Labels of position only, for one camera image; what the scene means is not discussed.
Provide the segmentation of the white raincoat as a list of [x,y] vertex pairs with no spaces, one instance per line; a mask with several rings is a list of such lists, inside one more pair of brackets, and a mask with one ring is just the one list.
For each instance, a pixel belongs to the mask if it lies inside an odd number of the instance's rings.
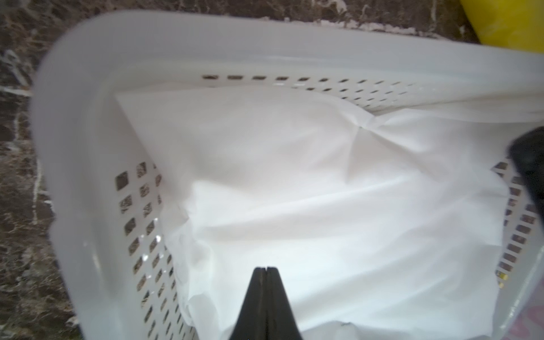
[[305,339],[489,336],[509,189],[493,170],[542,96],[379,116],[268,86],[116,96],[156,164],[181,313],[227,339],[276,267]]

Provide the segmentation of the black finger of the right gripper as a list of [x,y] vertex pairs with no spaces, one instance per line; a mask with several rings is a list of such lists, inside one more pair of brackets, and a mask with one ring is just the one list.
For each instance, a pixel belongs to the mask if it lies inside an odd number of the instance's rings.
[[543,126],[513,140],[508,156],[521,177],[527,196],[543,222]]

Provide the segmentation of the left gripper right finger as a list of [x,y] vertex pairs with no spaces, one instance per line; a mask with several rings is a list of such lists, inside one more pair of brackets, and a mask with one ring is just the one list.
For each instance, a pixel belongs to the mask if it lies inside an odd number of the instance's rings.
[[279,270],[266,269],[266,338],[302,340]]

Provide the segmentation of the yellow raincoat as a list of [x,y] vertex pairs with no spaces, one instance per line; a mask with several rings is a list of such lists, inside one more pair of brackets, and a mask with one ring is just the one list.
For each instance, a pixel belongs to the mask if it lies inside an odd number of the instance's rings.
[[542,0],[461,0],[484,45],[543,53]]

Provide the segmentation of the white perforated plastic basket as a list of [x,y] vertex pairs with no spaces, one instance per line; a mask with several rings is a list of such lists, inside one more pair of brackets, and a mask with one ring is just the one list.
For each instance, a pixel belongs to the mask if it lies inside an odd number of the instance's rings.
[[158,221],[161,176],[121,91],[287,86],[373,113],[543,93],[543,56],[311,24],[166,11],[83,22],[49,51],[31,130],[55,206],[50,239],[85,339],[197,339]]

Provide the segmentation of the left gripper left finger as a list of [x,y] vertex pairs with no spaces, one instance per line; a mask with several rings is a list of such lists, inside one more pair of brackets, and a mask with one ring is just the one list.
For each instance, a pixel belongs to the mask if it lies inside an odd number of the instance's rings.
[[230,339],[261,340],[266,338],[266,269],[253,271],[245,299]]

